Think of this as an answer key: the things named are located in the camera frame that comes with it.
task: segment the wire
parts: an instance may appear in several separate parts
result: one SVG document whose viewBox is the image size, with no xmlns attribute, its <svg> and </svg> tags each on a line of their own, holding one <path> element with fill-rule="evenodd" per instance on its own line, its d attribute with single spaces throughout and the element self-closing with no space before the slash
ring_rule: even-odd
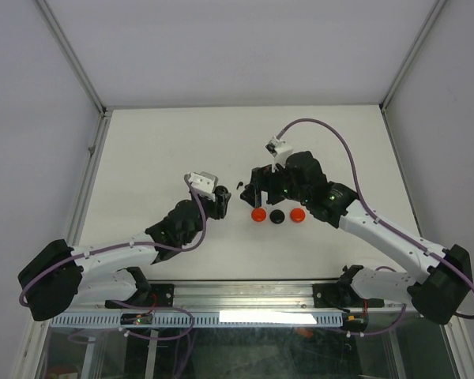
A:
<svg viewBox="0 0 474 379">
<path fill-rule="evenodd" d="M 348 144 L 346 143 L 346 141 L 344 140 L 344 138 L 340 135 L 339 132 L 337 132 L 332 126 L 330 126 L 329 124 L 327 124 L 326 122 L 323 122 L 323 121 L 320 121 L 320 120 L 317 120 L 315 118 L 299 118 L 298 120 L 295 120 L 295 121 L 292 121 L 290 122 L 289 124 L 287 124 L 276 136 L 276 138 L 279 140 L 281 139 L 281 137 L 294 125 L 296 124 L 299 124 L 301 122 L 313 122 L 314 124 L 318 124 L 320 126 L 323 126 L 325 127 L 326 129 L 328 129 L 330 132 L 332 132 L 336 137 L 337 139 L 341 142 L 341 144 L 344 146 L 344 150 L 346 151 L 347 155 L 348 155 L 348 158 L 349 158 L 349 164 L 351 165 L 351 171 L 352 171 L 352 175 L 353 175 L 353 182 L 355 183 L 355 189 L 356 189 L 356 192 L 358 193 L 358 197 L 359 197 L 359 200 L 360 200 L 360 203 L 362 204 L 363 208 L 365 209 L 365 211 L 369 214 L 369 216 L 371 216 L 371 218 L 376 222 L 376 223 L 380 223 L 383 227 L 385 227 L 386 229 L 388 229 L 389 231 L 392 231 L 395 235 L 398 235 L 399 237 L 401 237 L 402 239 L 404 239 L 405 241 L 411 243 L 412 245 L 414 245 L 415 247 L 417 247 L 418 249 L 420 249 L 421 251 L 423 251 L 424 253 L 430 255 L 431 257 L 433 257 L 436 261 L 438 261 L 439 263 L 442 263 L 443 265 L 445 265 L 447 268 L 451 269 L 455 274 L 457 274 L 457 276 L 460 277 L 460 279 L 462 279 L 464 281 L 465 284 L 467 284 L 467 286 L 471 289 L 472 293 L 474 294 L 474 283 L 463 273 L 461 272 L 458 268 L 456 268 L 455 266 L 453 266 L 452 264 L 450 264 L 446 259 L 440 257 L 439 255 L 437 255 L 436 253 L 430 253 L 428 251 L 428 248 L 422 244 L 421 242 L 417 242 L 414 238 L 411 238 L 409 237 L 408 235 L 406 235 L 405 233 L 403 233 L 402 231 L 399 231 L 398 229 L 396 229 L 395 227 L 393 227 L 392 225 L 390 225 L 389 223 L 387 223 L 386 221 L 383 221 L 381 220 L 378 215 L 376 215 L 374 213 L 374 211 L 372 211 L 371 207 L 367 204 L 367 202 L 365 201 L 365 199 L 363 198 L 363 194 L 362 194 L 362 190 L 360 188 L 360 184 L 359 184 L 359 181 L 358 181 L 358 175 L 356 174 L 356 165 L 355 165 L 355 160 L 353 159 L 353 155 L 351 153 L 351 150 L 349 149 L 349 146 Z M 474 320 L 474 315 L 471 315 L 471 314 L 462 314 L 462 313 L 458 313 L 456 312 L 455 313 L 455 316 L 458 316 L 460 318 L 468 318 L 468 319 L 471 319 L 471 320 Z"/>
<path fill-rule="evenodd" d="M 81 333 L 86 329 L 76 329 L 74 332 L 70 333 L 66 338 L 71 343 L 75 343 L 77 345 L 93 345 L 95 341 L 90 341 L 90 336 L 82 336 Z M 98 332 L 109 333 L 118 330 L 118 328 L 106 328 L 106 329 L 97 329 Z M 78 338 L 86 338 L 86 341 L 81 341 Z"/>
<path fill-rule="evenodd" d="M 186 352 L 186 355 L 182 361 L 181 366 L 179 367 L 174 379 L 179 379 L 182 375 L 182 372 L 186 368 L 186 365 L 188 364 L 188 361 L 190 360 L 191 353 L 193 352 L 193 349 L 195 348 L 195 340 L 197 339 L 197 332 L 198 330 L 195 329 L 194 334 L 193 334 L 193 339 L 190 338 L 190 334 L 187 335 L 188 337 L 188 350 Z"/>
<path fill-rule="evenodd" d="M 112 302 L 118 304 L 119 306 L 122 306 L 124 308 L 128 308 L 131 310 L 149 310 L 149 307 L 145 306 L 131 306 L 129 304 L 126 304 L 125 302 L 119 301 L 119 300 L 111 300 Z M 178 308 L 177 306 L 171 306 L 171 307 L 166 307 L 166 306 L 157 306 L 156 310 L 173 310 L 175 312 L 181 312 L 187 315 L 190 318 L 190 326 L 184 330 L 184 332 L 179 333 L 177 336 L 171 336 L 171 337 L 147 337 L 143 336 L 141 334 L 137 334 L 135 332 L 131 332 L 129 329 L 121 327 L 120 330 L 125 331 L 125 335 L 130 335 L 134 336 L 137 338 L 141 338 L 143 340 L 148 340 L 148 341 L 172 341 L 172 340 L 177 340 L 179 338 L 184 337 L 186 334 L 191 332 L 195 326 L 195 316 L 188 312 L 187 310 L 184 310 L 183 308 Z"/>
<path fill-rule="evenodd" d="M 365 298 L 363 300 L 363 312 L 362 312 L 361 317 L 365 317 L 367 315 L 368 310 L 369 310 L 369 303 L 368 303 L 367 299 Z"/>
<path fill-rule="evenodd" d="M 394 268 L 391 268 L 389 266 L 379 266 L 375 269 L 375 271 L 380 271 L 380 270 L 390 270 L 390 271 L 396 272 Z M 367 307 L 367 300 L 364 299 L 364 302 L 365 302 L 365 307 Z M 333 330 L 334 332 L 338 332 L 338 333 L 349 334 L 350 336 L 358 336 L 358 337 L 379 336 L 380 334 L 383 334 L 383 333 L 389 332 L 390 330 L 395 329 L 404 319 L 406 309 L 407 309 L 407 305 L 402 304 L 401 313 L 398 315 L 397 319 L 386 328 L 376 330 L 375 332 L 364 333 L 364 332 L 348 332 L 348 331 L 340 330 L 340 329 L 329 329 L 329 330 Z"/>
<path fill-rule="evenodd" d="M 152 294 L 151 297 L 153 298 L 153 300 L 155 301 L 153 304 L 152 304 L 152 307 L 151 309 L 146 313 L 146 314 L 151 314 L 151 312 L 155 309 L 156 307 L 156 302 L 157 302 L 157 298 L 156 298 L 156 294 Z"/>
<path fill-rule="evenodd" d="M 204 241 L 204 238 L 205 238 L 205 233 L 207 231 L 207 218 L 205 216 L 204 208 L 202 207 L 200 199 L 198 198 L 198 195 L 195 192 L 194 188 L 191 186 L 189 179 L 190 179 L 190 176 L 188 174 L 184 175 L 184 182 L 186 183 L 186 185 L 190 189 L 190 192 L 193 195 L 193 198 L 195 199 L 195 202 L 197 203 L 198 210 L 200 211 L 200 215 L 201 215 L 201 218 L 202 218 L 202 231 L 201 231 L 201 236 L 198 239 L 197 243 L 195 243 L 193 246 L 187 247 L 187 248 L 167 246 L 167 245 L 163 245 L 161 243 L 156 243 L 156 242 L 135 242 L 135 244 L 134 244 L 135 246 L 160 247 L 161 249 L 166 249 L 166 250 L 171 250 L 171 251 L 184 253 L 184 252 L 195 250 L 202 244 L 202 242 Z M 107 247 L 103 247 L 103 248 L 97 249 L 97 250 L 91 250 L 89 252 L 89 255 L 102 254 L 102 253 L 106 253 L 106 252 L 109 252 L 109 251 L 112 251 L 112 250 L 122 249 L 123 247 L 127 247 L 127 246 L 130 246 L 130 244 L 128 242 L 119 243 L 117 245 L 107 246 Z M 28 291 L 30 291 L 30 289 L 33 286 L 35 286 L 39 281 L 41 281 L 42 278 L 49 275 L 50 273 L 52 273 L 57 268 L 62 267 L 63 265 L 66 265 L 67 263 L 70 263 L 72 261 L 76 261 L 77 259 L 80 259 L 84 256 L 85 255 L 83 253 L 76 254 L 76 255 L 73 255 L 72 257 L 68 257 L 66 259 L 63 259 L 62 261 L 50 266 L 49 268 L 46 268 L 39 275 L 37 275 L 32 280 L 30 280 L 30 282 L 26 286 L 24 286 L 23 291 L 19 295 L 19 303 L 22 306 L 28 307 L 28 303 L 24 300 L 24 297 L 28 293 Z"/>
<path fill-rule="evenodd" d="M 178 338 L 176 341 L 175 341 L 175 350 L 174 350 L 174 364 L 172 365 L 172 379 L 175 379 L 175 375 L 176 375 L 176 369 L 177 369 L 177 360 L 178 360 L 178 353 L 179 353 L 179 345 L 181 343 L 181 339 Z"/>
</svg>

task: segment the white tabletop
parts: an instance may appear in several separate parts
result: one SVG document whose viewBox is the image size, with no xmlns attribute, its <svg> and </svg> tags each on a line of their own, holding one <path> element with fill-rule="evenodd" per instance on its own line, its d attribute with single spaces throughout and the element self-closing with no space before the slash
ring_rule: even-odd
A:
<svg viewBox="0 0 474 379">
<path fill-rule="evenodd" d="M 297 118 L 319 118 L 335 127 L 355 157 L 363 194 L 374 208 L 416 230 L 404 183 L 377 106 L 232 107 L 114 111 L 89 203 L 81 244 L 112 242 L 162 220 L 189 198 L 182 177 L 206 171 L 232 192 L 224 220 L 208 222 L 202 246 L 142 268 L 151 280 L 312 279 L 337 277 L 345 265 L 394 262 L 372 246 L 308 215 L 293 223 L 297 204 L 266 210 L 286 220 L 255 223 L 239 199 L 238 182 L 271 163 L 265 145 Z M 354 188 L 339 141 L 314 124 L 294 126 L 284 139 L 295 151 L 310 150 L 328 180 Z"/>
</svg>

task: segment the gray wall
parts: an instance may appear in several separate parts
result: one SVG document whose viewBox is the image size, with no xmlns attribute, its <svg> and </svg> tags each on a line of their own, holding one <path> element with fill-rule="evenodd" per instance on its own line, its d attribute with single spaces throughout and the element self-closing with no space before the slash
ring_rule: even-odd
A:
<svg viewBox="0 0 474 379">
<path fill-rule="evenodd" d="M 108 106 L 200 107 L 379 103 L 435 0 L 47 2 Z"/>
<path fill-rule="evenodd" d="M 33 2 L 0 0 L 0 378 L 29 317 L 17 274 L 64 235 L 96 122 Z"/>
<path fill-rule="evenodd" d="M 474 0 L 447 6 L 387 118 L 423 233 L 465 247 L 474 271 Z"/>
</svg>

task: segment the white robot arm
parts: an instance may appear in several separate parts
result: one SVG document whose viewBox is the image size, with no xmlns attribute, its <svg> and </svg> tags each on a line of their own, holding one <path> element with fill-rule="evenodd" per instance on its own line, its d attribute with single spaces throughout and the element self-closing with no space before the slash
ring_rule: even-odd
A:
<svg viewBox="0 0 474 379">
<path fill-rule="evenodd" d="M 110 300 L 151 305 L 151 288 L 138 266 L 166 261 L 201 244 L 206 220 L 223 219 L 227 213 L 231 194 L 217 181 L 204 172 L 186 175 L 191 199 L 180 201 L 159 223 L 123 241 L 72 247 L 62 239 L 51 242 L 19 274 L 20 303 L 36 321 L 57 316 L 69 306 L 105 302 L 112 307 Z M 183 248 L 198 232 L 198 242 Z"/>
<path fill-rule="evenodd" d="M 317 122 L 297 120 L 284 131 L 301 121 Z M 447 324 L 453 315 L 464 316 L 457 313 L 457 308 L 467 293 L 474 291 L 467 251 L 458 245 L 448 250 L 381 217 L 362 198 L 357 180 L 357 191 L 327 181 L 320 163 L 310 152 L 292 153 L 292 147 L 280 139 L 284 131 L 266 145 L 274 156 L 273 164 L 251 171 L 250 183 L 241 199 L 254 208 L 261 206 L 261 192 L 267 193 L 267 204 L 271 205 L 284 199 L 298 201 L 314 218 L 363 239 L 405 270 L 380 272 L 359 265 L 345 268 L 337 282 L 338 306 L 349 307 L 351 299 L 356 298 L 380 298 L 412 304 L 440 325 Z M 337 131 L 333 132 L 343 142 L 356 177 L 348 146 Z"/>
</svg>

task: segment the small black object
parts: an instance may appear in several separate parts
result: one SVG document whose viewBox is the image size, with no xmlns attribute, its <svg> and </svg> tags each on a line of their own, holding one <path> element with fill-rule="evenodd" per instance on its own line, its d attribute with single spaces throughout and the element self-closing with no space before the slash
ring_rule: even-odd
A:
<svg viewBox="0 0 474 379">
<path fill-rule="evenodd" d="M 284 213 L 279 209 L 271 211 L 269 217 L 273 223 L 282 223 L 284 221 Z"/>
</svg>

